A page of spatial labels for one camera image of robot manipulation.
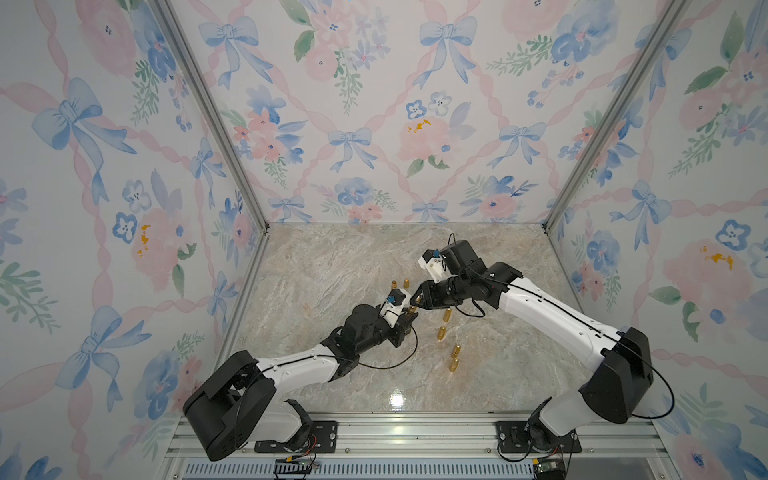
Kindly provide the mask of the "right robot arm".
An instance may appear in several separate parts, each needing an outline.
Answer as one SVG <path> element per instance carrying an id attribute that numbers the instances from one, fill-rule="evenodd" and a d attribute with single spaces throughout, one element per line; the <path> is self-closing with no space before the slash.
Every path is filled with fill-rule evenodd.
<path id="1" fill-rule="evenodd" d="M 529 445 L 550 451 L 577 428 L 598 420 L 624 424 L 659 373 L 640 330 L 602 324 L 547 294 L 518 269 L 486 265 L 466 240 L 425 251 L 418 260 L 429 275 L 413 297 L 424 310 L 460 306 L 469 300 L 517 317 L 567 349 L 591 375 L 580 387 L 544 400 L 525 430 Z"/>

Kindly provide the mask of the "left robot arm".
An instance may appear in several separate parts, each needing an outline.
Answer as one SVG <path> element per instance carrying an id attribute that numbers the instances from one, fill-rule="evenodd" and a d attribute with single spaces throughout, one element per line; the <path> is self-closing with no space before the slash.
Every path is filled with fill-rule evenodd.
<path id="1" fill-rule="evenodd" d="M 187 398 L 183 415 L 212 462 L 250 441 L 298 450 L 310 443 L 313 420 L 295 390 L 338 380 L 383 343 L 402 345 L 418 317 L 413 307 L 357 305 L 344 324 L 316 346 L 282 357 L 232 354 Z"/>

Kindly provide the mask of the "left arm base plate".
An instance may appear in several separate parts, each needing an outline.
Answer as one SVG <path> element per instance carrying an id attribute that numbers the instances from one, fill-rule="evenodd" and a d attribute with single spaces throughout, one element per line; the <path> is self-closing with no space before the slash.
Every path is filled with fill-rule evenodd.
<path id="1" fill-rule="evenodd" d="M 310 427 L 302 427 L 296 441 L 279 443 L 255 441 L 254 451 L 260 454 L 334 453 L 336 451 L 339 423 L 337 421 L 314 421 Z"/>

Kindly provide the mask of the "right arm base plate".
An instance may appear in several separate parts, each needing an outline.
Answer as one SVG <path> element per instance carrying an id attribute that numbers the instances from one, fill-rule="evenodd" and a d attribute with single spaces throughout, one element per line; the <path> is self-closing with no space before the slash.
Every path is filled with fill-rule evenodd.
<path id="1" fill-rule="evenodd" d="M 527 421 L 499 421 L 495 423 L 496 437 L 503 454 L 550 454 L 555 450 L 565 454 L 582 452 L 575 433 L 555 437 L 542 426 L 530 426 Z"/>

